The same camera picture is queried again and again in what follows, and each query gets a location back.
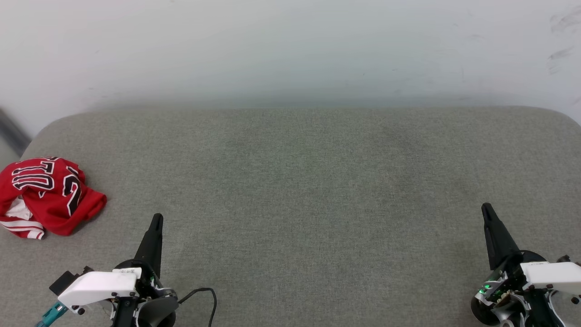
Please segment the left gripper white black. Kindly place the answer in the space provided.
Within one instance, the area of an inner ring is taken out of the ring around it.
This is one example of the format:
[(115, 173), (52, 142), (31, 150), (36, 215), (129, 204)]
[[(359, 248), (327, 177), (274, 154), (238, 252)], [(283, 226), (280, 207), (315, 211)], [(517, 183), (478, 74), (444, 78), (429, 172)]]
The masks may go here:
[(134, 259), (117, 265), (112, 271), (87, 271), (74, 275), (73, 281), (58, 291), (57, 299), (68, 309), (112, 300), (136, 298), (138, 302), (162, 297), (161, 277), (163, 215), (156, 213), (145, 232)]

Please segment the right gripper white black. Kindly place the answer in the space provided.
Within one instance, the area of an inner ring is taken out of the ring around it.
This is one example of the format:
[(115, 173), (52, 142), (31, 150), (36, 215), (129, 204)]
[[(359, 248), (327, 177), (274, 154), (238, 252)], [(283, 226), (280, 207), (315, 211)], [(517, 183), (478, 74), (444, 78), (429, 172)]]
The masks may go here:
[(545, 288), (556, 291), (580, 290), (579, 263), (567, 261), (567, 255), (561, 258), (561, 262), (551, 263), (533, 251), (521, 251), (491, 203), (483, 203), (481, 210), (493, 281), (502, 280), (515, 291)]

